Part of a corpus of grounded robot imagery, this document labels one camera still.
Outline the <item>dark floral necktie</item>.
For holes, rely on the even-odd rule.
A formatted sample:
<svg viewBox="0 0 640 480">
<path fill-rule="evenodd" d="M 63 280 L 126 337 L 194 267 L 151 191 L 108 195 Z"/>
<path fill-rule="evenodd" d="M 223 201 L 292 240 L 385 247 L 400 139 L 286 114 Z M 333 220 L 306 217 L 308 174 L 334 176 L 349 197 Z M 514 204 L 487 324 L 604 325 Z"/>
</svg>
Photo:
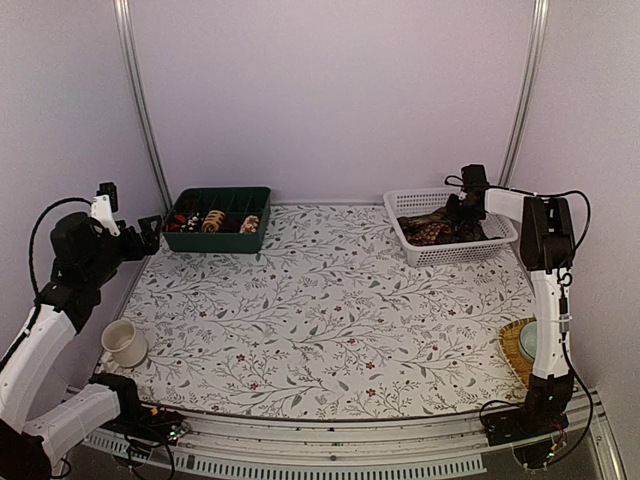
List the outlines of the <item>dark floral necktie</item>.
<svg viewBox="0 0 640 480">
<path fill-rule="evenodd" d="M 469 220 L 444 213 L 444 218 L 449 222 L 457 242 L 476 242 L 497 240 L 497 237 L 488 237 L 481 224 L 477 220 Z"/>
</svg>

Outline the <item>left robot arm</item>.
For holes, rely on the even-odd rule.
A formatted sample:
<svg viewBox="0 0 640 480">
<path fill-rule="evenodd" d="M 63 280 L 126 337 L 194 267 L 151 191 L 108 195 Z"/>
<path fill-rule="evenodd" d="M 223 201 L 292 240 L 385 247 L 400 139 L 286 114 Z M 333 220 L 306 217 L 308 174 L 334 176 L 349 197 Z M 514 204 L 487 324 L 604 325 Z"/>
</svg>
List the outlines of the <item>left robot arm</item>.
<svg viewBox="0 0 640 480">
<path fill-rule="evenodd" d="M 89 212 L 60 219 L 50 233 L 51 277 L 34 289 L 34 306 L 1 359 L 1 476 L 51 479 L 54 466 L 89 433 L 114 421 L 141 433 L 151 412 L 141 405 L 134 381 L 100 374 L 70 400 L 34 422 L 27 416 L 41 385 L 65 347 L 82 331 L 101 302 L 101 289 L 124 262 L 159 249 L 162 219 L 137 226 L 115 220 L 116 200 L 89 201 Z"/>
</svg>

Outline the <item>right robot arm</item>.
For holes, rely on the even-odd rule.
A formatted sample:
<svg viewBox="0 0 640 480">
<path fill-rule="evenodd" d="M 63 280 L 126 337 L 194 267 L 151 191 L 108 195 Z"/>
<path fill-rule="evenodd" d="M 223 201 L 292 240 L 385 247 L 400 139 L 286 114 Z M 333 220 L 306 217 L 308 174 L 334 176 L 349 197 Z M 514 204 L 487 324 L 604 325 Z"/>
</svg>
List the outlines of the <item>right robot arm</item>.
<svg viewBox="0 0 640 480">
<path fill-rule="evenodd" d="M 533 285 L 537 343 L 524 405 L 509 413 L 514 429 L 529 437 L 564 427 L 577 382 L 570 358 L 571 268 L 583 241 L 574 235 L 568 198 L 585 195 L 537 194 L 463 179 L 456 186 L 465 212 L 480 219 L 500 215 L 521 226 L 520 258 Z"/>
</svg>

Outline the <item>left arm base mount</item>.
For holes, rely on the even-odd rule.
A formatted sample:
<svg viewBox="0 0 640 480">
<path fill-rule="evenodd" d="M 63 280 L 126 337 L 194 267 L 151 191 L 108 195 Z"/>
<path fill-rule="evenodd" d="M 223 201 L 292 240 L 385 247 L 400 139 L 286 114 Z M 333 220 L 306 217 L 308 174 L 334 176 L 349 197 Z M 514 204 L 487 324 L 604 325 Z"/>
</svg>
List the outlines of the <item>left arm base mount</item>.
<svg viewBox="0 0 640 480">
<path fill-rule="evenodd" d="M 161 407 L 140 407 L 135 413 L 121 413 L 101 426 L 122 437 L 124 456 L 136 471 L 149 460 L 176 468 L 173 447 L 191 427 L 185 417 Z"/>
</svg>

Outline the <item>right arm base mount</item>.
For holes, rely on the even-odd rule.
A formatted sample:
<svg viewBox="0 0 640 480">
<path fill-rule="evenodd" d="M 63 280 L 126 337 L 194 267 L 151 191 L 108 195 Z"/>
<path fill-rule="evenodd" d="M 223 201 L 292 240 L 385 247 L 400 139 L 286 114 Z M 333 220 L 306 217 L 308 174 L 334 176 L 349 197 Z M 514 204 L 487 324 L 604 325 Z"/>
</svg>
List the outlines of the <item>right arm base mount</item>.
<svg viewBox="0 0 640 480">
<path fill-rule="evenodd" d="M 480 408 L 478 419 L 488 444 L 511 445 L 516 461 L 525 470 L 546 469 L 559 459 L 568 442 L 565 413 L 530 418 L 520 404 L 490 400 Z"/>
</svg>

